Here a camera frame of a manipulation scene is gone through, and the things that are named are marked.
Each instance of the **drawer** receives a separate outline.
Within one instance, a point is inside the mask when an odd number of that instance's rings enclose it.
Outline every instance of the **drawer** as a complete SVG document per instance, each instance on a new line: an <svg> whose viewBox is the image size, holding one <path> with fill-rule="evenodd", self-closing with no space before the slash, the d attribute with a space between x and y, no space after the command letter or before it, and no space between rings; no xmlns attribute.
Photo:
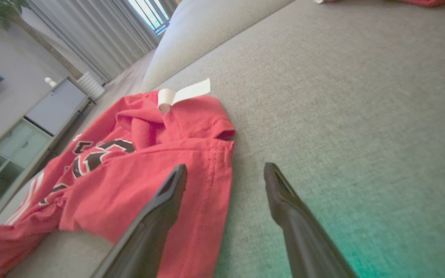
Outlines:
<svg viewBox="0 0 445 278"><path fill-rule="evenodd" d="M23 167L27 167L49 140L49 137L40 132L33 132L11 159Z"/></svg>
<svg viewBox="0 0 445 278"><path fill-rule="evenodd" d="M32 128L20 121L0 140L0 154L11 157L11 155L25 142L32 133Z"/></svg>

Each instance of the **white ribbed plant pot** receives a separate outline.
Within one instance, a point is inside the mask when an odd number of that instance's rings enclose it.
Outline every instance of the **white ribbed plant pot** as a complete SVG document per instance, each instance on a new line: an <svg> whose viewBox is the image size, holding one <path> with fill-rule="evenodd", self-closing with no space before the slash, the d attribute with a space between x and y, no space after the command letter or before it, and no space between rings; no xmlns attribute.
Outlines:
<svg viewBox="0 0 445 278"><path fill-rule="evenodd" d="M85 94L92 100L97 100L105 91L105 89L97 82L90 72L86 72L80 79L78 84L85 90Z"/></svg>

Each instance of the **wooden floor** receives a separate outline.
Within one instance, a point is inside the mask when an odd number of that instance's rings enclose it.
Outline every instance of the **wooden floor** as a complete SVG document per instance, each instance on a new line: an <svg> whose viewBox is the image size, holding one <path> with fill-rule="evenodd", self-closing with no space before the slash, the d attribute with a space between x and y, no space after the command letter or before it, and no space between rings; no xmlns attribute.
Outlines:
<svg viewBox="0 0 445 278"><path fill-rule="evenodd" d="M154 56L155 49L150 51L131 67L122 72L113 81L106 85L106 92L97 101L97 105L92 106L90 113L87 113L85 119L81 121L75 134L82 133L97 117L106 109L125 95L134 93L145 93L138 91L147 72L147 67Z"/></svg>

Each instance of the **gray sofa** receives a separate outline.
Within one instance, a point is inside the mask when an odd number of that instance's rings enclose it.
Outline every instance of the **gray sofa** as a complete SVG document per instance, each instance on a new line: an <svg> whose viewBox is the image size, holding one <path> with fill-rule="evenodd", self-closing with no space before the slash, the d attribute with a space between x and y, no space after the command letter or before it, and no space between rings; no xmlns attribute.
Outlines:
<svg viewBox="0 0 445 278"><path fill-rule="evenodd" d="M358 276L445 277L445 6L183 0L139 86L208 77L237 129L214 277L291 275L266 161ZM110 247L55 232L9 277L87 277Z"/></svg>

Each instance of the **white tag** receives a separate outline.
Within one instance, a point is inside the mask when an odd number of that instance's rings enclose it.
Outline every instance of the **white tag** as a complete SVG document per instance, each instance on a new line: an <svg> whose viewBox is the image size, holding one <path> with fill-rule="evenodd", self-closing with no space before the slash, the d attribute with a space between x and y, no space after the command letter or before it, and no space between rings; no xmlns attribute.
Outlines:
<svg viewBox="0 0 445 278"><path fill-rule="evenodd" d="M182 100L187 100L192 97L199 97L200 95L205 95L211 91L211 81L209 78L202 82L193 84L191 86L185 87L178 92L171 89L161 89L159 91L157 108L161 113L169 113L171 106Z"/></svg>

